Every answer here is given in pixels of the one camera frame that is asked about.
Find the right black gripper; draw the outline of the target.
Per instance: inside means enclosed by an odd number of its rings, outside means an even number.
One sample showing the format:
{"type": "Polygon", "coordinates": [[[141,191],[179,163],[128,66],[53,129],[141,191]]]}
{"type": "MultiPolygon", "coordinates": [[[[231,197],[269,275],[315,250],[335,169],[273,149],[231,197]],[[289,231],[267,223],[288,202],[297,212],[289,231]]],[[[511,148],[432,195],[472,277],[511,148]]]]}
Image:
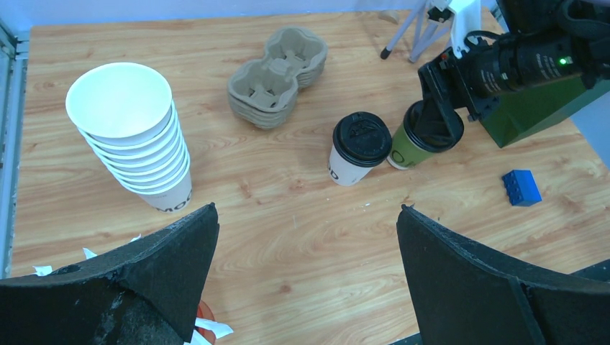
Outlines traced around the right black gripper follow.
{"type": "Polygon", "coordinates": [[[469,33],[466,38],[475,42],[466,44],[470,50],[461,58],[447,48],[440,55],[440,67],[427,63],[418,69],[423,104],[415,133],[423,141],[460,139],[453,105],[465,107],[470,121],[480,121],[497,109],[501,94],[524,89],[517,63],[517,35],[469,33]]]}

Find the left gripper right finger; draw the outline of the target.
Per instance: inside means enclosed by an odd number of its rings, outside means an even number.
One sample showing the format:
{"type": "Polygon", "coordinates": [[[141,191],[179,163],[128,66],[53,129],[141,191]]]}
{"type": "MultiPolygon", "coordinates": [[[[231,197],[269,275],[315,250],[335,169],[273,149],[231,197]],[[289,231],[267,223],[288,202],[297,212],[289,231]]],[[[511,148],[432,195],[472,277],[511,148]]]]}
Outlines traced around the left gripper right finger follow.
{"type": "Polygon", "coordinates": [[[403,206],[396,222],[420,344],[607,344],[609,262],[524,262],[403,206]]]}

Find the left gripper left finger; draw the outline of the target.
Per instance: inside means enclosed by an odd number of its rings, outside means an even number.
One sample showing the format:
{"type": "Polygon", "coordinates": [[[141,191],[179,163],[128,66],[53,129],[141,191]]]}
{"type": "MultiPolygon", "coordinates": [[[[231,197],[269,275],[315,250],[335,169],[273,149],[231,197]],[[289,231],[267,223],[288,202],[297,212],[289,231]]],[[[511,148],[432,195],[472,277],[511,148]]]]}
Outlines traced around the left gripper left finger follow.
{"type": "Polygon", "coordinates": [[[213,203],[48,275],[1,281],[3,344],[183,344],[219,237],[213,203]]]}

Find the green paper coffee cup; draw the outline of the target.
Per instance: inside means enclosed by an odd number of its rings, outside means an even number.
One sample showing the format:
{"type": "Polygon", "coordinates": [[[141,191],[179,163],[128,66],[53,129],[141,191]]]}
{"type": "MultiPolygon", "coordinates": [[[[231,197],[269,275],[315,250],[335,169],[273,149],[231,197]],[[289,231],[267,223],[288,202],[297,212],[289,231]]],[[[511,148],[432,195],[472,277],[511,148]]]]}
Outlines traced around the green paper coffee cup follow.
{"type": "Polygon", "coordinates": [[[422,149],[414,142],[405,130],[404,124],[395,131],[392,137],[392,147],[387,161],[399,170],[406,170],[427,160],[431,152],[422,149]]]}

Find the green paper bag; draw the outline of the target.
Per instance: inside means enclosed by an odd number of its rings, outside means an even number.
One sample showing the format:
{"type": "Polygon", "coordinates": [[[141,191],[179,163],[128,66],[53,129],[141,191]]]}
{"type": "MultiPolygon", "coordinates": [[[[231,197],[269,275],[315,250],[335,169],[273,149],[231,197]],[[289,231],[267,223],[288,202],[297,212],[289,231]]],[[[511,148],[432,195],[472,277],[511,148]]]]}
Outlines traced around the green paper bag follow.
{"type": "Polygon", "coordinates": [[[481,124],[498,147],[507,147],[559,124],[608,91],[608,80],[587,89],[576,77],[504,94],[481,124]]]}

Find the black plastic cup lid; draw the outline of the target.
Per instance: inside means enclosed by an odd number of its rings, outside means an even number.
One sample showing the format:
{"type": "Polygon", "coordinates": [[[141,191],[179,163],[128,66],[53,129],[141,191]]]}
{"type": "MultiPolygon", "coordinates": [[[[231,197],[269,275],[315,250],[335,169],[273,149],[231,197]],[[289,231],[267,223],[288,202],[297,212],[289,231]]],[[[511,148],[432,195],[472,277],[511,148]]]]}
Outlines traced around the black plastic cup lid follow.
{"type": "Polygon", "coordinates": [[[367,111],[339,120],[332,133],[338,155],[358,167],[376,167],[390,154],[392,136],[385,122],[367,111]]]}

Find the white paper coffee cup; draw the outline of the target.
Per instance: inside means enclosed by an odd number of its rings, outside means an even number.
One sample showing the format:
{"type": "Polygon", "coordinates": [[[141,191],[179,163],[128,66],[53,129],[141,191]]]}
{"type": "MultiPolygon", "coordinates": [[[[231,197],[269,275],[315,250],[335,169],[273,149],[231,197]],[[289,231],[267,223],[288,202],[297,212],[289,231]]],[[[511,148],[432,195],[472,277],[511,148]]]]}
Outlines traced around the white paper coffee cup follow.
{"type": "Polygon", "coordinates": [[[361,181],[370,171],[371,167],[360,167],[343,158],[335,146],[332,147],[328,171],[331,179],[338,185],[351,186],[361,181]]]}

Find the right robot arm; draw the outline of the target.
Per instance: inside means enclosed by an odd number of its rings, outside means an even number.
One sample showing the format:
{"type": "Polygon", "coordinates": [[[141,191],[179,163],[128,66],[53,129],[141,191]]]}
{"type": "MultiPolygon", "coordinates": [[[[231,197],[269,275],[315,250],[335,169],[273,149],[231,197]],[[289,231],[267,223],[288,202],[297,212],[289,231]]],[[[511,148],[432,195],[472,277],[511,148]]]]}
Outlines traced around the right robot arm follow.
{"type": "Polygon", "coordinates": [[[474,1],[435,1],[451,14],[452,45],[418,71],[422,99],[404,117],[406,133],[429,146],[452,146],[464,131],[458,109],[480,121],[500,97],[568,78],[586,88],[609,78],[609,5],[588,1],[499,1],[508,30],[496,34],[474,19],[474,1]]]}

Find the red cup holder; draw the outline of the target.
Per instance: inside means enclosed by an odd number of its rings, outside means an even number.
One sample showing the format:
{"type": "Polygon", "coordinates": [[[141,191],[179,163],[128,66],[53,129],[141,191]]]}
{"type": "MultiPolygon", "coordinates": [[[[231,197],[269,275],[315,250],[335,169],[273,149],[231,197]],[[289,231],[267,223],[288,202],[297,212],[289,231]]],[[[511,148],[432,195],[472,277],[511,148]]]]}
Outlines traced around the red cup holder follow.
{"type": "Polygon", "coordinates": [[[203,319],[206,319],[209,321],[215,321],[215,317],[214,317],[214,314],[212,313],[211,309],[202,300],[200,300],[199,304],[198,304],[197,317],[203,318],[203,319]]]}

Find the blue toy brick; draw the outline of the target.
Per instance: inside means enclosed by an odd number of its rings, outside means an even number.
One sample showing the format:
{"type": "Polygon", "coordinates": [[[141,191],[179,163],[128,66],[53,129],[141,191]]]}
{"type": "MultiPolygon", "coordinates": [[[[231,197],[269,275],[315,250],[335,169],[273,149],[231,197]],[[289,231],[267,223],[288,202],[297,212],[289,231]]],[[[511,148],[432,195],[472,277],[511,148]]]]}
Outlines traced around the blue toy brick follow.
{"type": "Polygon", "coordinates": [[[542,201],[530,170],[512,170],[501,177],[512,206],[529,207],[542,201]]]}

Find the cardboard cup carrier tray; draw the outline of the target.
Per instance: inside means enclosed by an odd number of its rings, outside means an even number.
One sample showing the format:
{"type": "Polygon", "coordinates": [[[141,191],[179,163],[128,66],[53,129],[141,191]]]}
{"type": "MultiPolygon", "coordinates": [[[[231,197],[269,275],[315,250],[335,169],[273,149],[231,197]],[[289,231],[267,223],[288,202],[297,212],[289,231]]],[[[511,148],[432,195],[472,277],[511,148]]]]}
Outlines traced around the cardboard cup carrier tray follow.
{"type": "Polygon", "coordinates": [[[249,60],[227,82],[233,114],[259,129],[286,122],[299,91],[323,73],[327,43],[304,27],[283,27],[264,45],[260,59],[249,60]]]}

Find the stack of white paper cups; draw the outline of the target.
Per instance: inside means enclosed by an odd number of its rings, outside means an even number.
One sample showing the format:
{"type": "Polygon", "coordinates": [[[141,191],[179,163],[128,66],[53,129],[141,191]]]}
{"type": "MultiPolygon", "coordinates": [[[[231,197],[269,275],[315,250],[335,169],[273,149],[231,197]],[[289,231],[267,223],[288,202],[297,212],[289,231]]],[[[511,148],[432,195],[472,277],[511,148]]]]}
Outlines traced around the stack of white paper cups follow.
{"type": "Polygon", "coordinates": [[[156,210],[191,201],[191,157],[169,82],[155,69],[107,63],[79,76],[65,109],[105,168],[156,210]]]}

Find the aluminium frame rail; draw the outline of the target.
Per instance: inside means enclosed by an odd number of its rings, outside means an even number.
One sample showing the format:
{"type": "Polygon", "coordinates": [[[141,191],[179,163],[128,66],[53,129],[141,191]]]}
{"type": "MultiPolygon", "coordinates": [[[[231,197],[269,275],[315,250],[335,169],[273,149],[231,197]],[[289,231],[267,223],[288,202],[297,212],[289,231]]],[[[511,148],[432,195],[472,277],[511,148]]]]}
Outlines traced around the aluminium frame rail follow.
{"type": "Polygon", "coordinates": [[[1,23],[1,278],[12,274],[29,33],[1,23]]]}

